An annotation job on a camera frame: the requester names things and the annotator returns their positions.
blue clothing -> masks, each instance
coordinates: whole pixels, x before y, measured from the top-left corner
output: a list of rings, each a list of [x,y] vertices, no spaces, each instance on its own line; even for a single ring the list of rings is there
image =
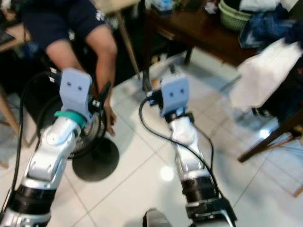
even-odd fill
[[[288,20],[288,11],[281,4],[274,11],[253,15],[239,37],[242,48],[264,48],[285,37],[295,21]]]

chair leg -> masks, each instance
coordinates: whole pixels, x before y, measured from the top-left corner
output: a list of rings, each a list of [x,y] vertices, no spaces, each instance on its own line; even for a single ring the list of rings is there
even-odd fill
[[[5,163],[1,162],[1,160],[0,160],[0,167],[3,168],[3,169],[8,169],[9,168],[9,166],[6,165]]]
[[[124,21],[122,19],[122,15],[121,15],[121,12],[120,11],[117,11],[116,12],[116,17],[118,19],[118,23],[119,23],[119,30],[121,32],[121,35],[122,35],[122,38],[123,38],[123,41],[124,41],[124,44],[126,46],[126,49],[127,49],[127,52],[128,52],[128,55],[131,59],[131,62],[133,64],[133,68],[134,68],[134,71],[135,73],[137,74],[137,77],[138,79],[141,79],[140,78],[140,71],[139,71],[139,67],[138,67],[138,63],[137,63],[137,60],[136,60],[136,56],[134,54],[134,48],[133,48],[133,45],[132,45],[132,42],[130,40],[130,37],[129,37],[129,34],[127,32],[127,29],[125,27],[125,24],[124,24]]]
[[[272,143],[275,139],[277,139],[282,134],[288,132],[293,127],[297,126],[303,122],[303,109],[298,111],[294,116],[290,117],[286,122],[284,122],[280,127],[274,130],[266,139],[262,140],[258,145],[256,145],[250,151],[242,154],[238,160],[240,162],[245,162],[255,154],[261,153],[266,150],[270,143]]]
[[[190,59],[191,59],[191,54],[193,53],[193,47],[188,48],[187,52],[186,52],[186,57],[184,60],[184,64],[188,65],[190,63]]]
[[[301,193],[303,193],[303,186],[301,186],[298,190],[296,190],[293,196],[297,198]]]
[[[19,124],[18,124],[13,112],[11,111],[4,95],[1,93],[1,91],[0,91],[0,111],[4,115],[6,121],[8,122],[8,124],[10,125],[12,130],[18,135],[18,133],[19,133]],[[24,137],[22,138],[22,141],[23,141],[23,143],[26,147],[29,147],[29,144],[25,140]]]

person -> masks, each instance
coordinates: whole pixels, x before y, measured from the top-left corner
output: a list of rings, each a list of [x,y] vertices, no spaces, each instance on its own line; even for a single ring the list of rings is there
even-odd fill
[[[84,71],[71,47],[71,29],[97,54],[98,92],[109,81],[113,86],[117,46],[101,13],[90,0],[30,0],[24,4],[20,14],[33,41],[45,50],[60,70],[75,68]],[[110,96],[111,90],[104,109],[107,114],[107,131],[114,136],[116,115],[110,106]]]

small object on table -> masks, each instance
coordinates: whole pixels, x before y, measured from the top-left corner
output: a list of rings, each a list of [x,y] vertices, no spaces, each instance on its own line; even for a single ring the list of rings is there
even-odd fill
[[[173,12],[171,0],[153,0],[151,8],[160,16],[170,16]]]
[[[218,11],[218,7],[216,2],[214,1],[206,1],[205,5],[204,5],[205,10],[209,13],[209,14],[216,14]]]

white cloth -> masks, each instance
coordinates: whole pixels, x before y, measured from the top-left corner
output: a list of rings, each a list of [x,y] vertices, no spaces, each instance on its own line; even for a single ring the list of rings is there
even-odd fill
[[[240,10],[260,12],[274,10],[280,0],[242,0]]]
[[[286,79],[302,53],[298,43],[288,45],[280,39],[261,54],[247,59],[238,67],[241,78],[230,92],[232,106],[245,112],[261,107]]]

